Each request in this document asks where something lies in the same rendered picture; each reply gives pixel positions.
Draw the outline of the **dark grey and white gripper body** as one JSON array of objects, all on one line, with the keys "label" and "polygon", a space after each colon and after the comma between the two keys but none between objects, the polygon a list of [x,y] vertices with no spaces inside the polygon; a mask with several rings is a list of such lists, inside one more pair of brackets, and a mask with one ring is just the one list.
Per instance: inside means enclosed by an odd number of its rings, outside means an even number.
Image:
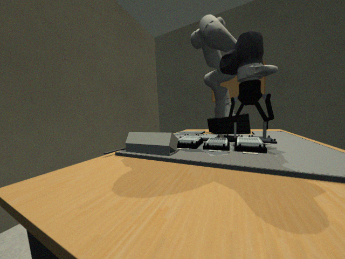
[{"label": "dark grey and white gripper body", "polygon": [[248,97],[246,105],[255,105],[252,96],[255,96],[256,99],[259,101],[259,99],[262,97],[261,93],[261,81],[260,80],[248,80],[241,82],[239,84],[239,95],[238,100],[242,103],[245,96]]}]

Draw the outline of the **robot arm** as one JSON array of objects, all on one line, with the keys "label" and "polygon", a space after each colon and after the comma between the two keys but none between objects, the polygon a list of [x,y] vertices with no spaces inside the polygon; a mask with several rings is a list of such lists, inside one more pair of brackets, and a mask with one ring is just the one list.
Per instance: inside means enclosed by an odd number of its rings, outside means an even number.
[{"label": "robot arm", "polygon": [[[236,40],[225,28],[221,17],[204,16],[199,29],[191,34],[195,49],[202,48],[209,67],[216,70],[204,77],[204,82],[212,88],[215,95],[215,117],[228,117],[231,108],[229,90],[220,83],[237,76],[237,82],[259,80],[278,71],[277,66],[263,63],[263,36],[258,31],[248,31]],[[223,56],[220,50],[226,52]]]}]

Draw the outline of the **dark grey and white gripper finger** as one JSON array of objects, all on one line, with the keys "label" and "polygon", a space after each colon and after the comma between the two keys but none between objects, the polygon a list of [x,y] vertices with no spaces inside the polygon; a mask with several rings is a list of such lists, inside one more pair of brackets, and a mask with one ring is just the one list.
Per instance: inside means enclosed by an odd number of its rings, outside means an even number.
[{"label": "dark grey and white gripper finger", "polygon": [[266,130],[268,129],[268,121],[273,120],[274,119],[274,114],[273,114],[273,110],[272,110],[272,106],[271,106],[271,94],[263,94],[262,95],[263,99],[265,100],[266,103],[266,107],[267,107],[267,112],[268,112],[268,116],[266,116],[266,114],[264,113],[263,109],[261,108],[258,100],[256,99],[255,96],[252,96],[252,99],[255,103],[255,106],[257,108],[257,110],[259,111],[261,117],[263,118],[263,138],[266,139]]},{"label": "dark grey and white gripper finger", "polygon": [[230,108],[230,113],[229,113],[229,118],[228,118],[228,121],[233,122],[234,138],[236,138],[236,120],[237,120],[237,118],[238,118],[238,116],[239,116],[239,114],[240,114],[244,104],[246,103],[248,97],[247,96],[244,97],[244,99],[243,99],[243,101],[242,101],[242,103],[241,103],[241,105],[240,105],[240,107],[239,107],[239,109],[238,109],[234,119],[232,119],[234,103],[237,101],[237,99],[238,99],[238,97],[234,97],[234,98],[232,97],[231,98],[231,108]]}]

